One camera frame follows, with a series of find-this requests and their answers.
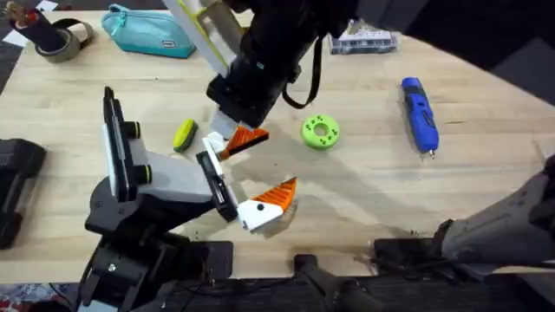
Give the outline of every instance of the tape roll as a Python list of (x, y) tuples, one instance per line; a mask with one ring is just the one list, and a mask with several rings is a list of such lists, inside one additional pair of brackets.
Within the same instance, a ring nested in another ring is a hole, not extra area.
[[(85, 31), (87, 32), (87, 37), (82, 42), (79, 41), (79, 38), (77, 38), (77, 36), (68, 29), (68, 27), (78, 23), (83, 24)], [(66, 44), (61, 49), (51, 52), (43, 51), (39, 46), (35, 46), (36, 53), (52, 63), (65, 62), (73, 59), (79, 54), (79, 51), (87, 47), (88, 44), (92, 42), (93, 37), (95, 36), (93, 28), (88, 23), (84, 23), (73, 18), (63, 18), (52, 23), (52, 26), (54, 26), (60, 35), (63, 36), (66, 40)]]
[(307, 146), (327, 149), (339, 140), (339, 124), (330, 116), (315, 115), (304, 121), (301, 134)]

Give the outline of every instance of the green ring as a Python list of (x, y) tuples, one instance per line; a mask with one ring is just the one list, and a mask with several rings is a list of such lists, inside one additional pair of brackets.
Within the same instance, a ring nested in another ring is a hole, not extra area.
[[(323, 127), (326, 135), (316, 134), (315, 129)], [(304, 144), (316, 149), (327, 149), (339, 140), (339, 124), (327, 115), (315, 115), (304, 121), (301, 128)]]

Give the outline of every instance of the teal pencil case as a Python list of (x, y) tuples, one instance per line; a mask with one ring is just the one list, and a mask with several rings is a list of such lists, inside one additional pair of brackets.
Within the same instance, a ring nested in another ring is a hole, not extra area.
[(187, 58), (194, 45), (173, 16), (112, 4), (102, 27), (124, 51)]

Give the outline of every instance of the zipper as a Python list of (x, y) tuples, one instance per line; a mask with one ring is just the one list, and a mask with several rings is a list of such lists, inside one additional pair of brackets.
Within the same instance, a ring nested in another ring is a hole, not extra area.
[(126, 21), (127, 21), (127, 12), (124, 11), (124, 10), (122, 10), (122, 11), (120, 11), (117, 24), (115, 25), (114, 30), (112, 30), (111, 36), (115, 36), (115, 34), (117, 34), (117, 32), (118, 32), (122, 27), (125, 27), (125, 22), (126, 22)]

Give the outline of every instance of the table surface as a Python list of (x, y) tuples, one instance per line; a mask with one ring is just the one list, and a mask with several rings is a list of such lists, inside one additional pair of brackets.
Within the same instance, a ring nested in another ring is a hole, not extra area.
[[(25, 138), (49, 154), (11, 250), (0, 251), (0, 283), (77, 281), (99, 236), (85, 231), (88, 200), (107, 174), (101, 143), (104, 86), (114, 89), (127, 120), (142, 125), (151, 151), (173, 154), (185, 118), (207, 134), (216, 108), (205, 96), (215, 76), (197, 52), (187, 60), (119, 50), (102, 30), (104, 12), (53, 12), (97, 31), (73, 61), (51, 64), (27, 46), (0, 97), (0, 135)], [(240, 16), (248, 24), (249, 16)], [(212, 211), (178, 233), (231, 240), (235, 277), (287, 276), (297, 253), (344, 275), (369, 274), (369, 246), (379, 237), (434, 233), (447, 218), (464, 218), (519, 188), (544, 157), (537, 142), (553, 138), (555, 109), (425, 43), (401, 37), (386, 55), (330, 55), (324, 44), (320, 93), (305, 110), (279, 100), (264, 128), (271, 138), (225, 163), (239, 200), (298, 176), (295, 205), (282, 222), (252, 235)], [(304, 100), (312, 53), (290, 87)], [(441, 132), (435, 160), (415, 151), (399, 85), (419, 77)], [(313, 114), (333, 116), (341, 138), (329, 151), (303, 144), (300, 127)], [(201, 150), (195, 140), (186, 157)]]

